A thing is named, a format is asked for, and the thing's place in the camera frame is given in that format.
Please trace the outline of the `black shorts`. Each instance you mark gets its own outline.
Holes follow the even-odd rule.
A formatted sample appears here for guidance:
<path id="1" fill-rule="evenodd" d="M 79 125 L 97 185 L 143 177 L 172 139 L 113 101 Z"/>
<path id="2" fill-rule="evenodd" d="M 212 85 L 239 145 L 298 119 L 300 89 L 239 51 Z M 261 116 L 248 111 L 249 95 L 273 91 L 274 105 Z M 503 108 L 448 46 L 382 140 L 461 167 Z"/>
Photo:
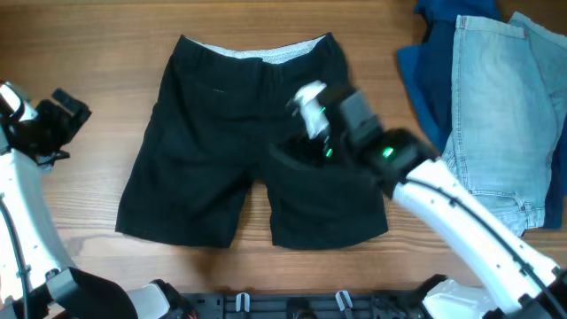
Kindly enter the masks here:
<path id="1" fill-rule="evenodd" d="M 181 37 L 161 80 L 115 229 L 169 245 L 227 248 L 246 195 L 266 185 L 271 240 L 296 250 L 343 248 L 388 230 L 369 175 L 312 149 L 291 107 L 310 82 L 343 84 L 332 34 L 233 51 Z"/>

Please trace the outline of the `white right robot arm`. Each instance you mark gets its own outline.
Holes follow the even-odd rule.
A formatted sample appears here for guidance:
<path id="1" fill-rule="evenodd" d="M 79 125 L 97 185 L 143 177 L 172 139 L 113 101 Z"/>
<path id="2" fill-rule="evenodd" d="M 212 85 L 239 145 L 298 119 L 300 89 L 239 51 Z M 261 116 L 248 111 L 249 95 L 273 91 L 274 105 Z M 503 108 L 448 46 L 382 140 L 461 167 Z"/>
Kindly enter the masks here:
<path id="1" fill-rule="evenodd" d="M 469 287 L 435 275 L 405 296 L 383 299 L 383 316 L 564 318 L 566 272 L 516 237 L 404 128 L 383 129 L 350 84 L 301 87 L 288 106 L 322 157 L 342 156 L 371 173 L 384 195 L 429 225 L 480 280 Z"/>

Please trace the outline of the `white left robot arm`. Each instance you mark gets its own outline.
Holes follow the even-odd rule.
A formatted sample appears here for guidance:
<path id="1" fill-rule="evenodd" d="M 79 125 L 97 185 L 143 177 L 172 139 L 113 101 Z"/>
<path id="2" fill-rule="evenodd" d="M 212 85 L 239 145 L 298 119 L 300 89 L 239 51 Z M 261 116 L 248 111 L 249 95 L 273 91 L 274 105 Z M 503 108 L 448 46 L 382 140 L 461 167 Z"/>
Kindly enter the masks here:
<path id="1" fill-rule="evenodd" d="M 77 268 L 43 197 L 43 175 L 68 158 L 63 147 L 90 109 L 62 89 L 32 106 L 10 82 L 1 84 L 1 316 L 169 318 L 180 296 L 161 280 L 125 291 Z"/>

